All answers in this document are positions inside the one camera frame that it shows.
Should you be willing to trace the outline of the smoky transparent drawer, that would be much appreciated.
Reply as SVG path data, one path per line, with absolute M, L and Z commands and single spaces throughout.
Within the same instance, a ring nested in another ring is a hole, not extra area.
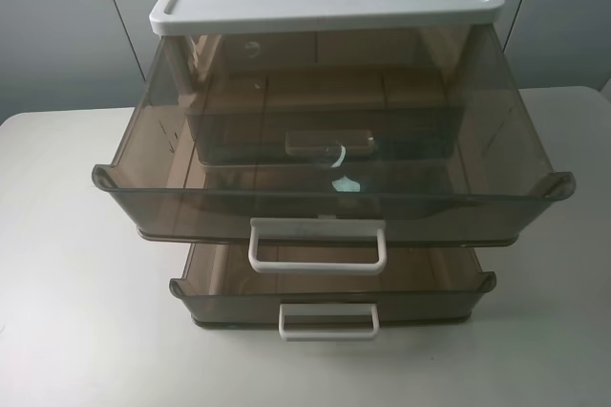
M 185 115 L 212 166 L 441 160 L 464 107 L 437 70 L 357 67 L 213 75 Z
M 461 323 L 496 286 L 469 247 L 392 247 L 375 275 L 258 273 L 246 245 L 193 244 L 170 291 L 206 329 L 356 332 Z
M 437 70 L 465 111 L 441 160 L 203 164 L 185 111 L 213 75 Z M 574 176 L 556 170 L 489 25 L 165 37 L 144 96 L 94 185 L 151 241 L 507 246 Z

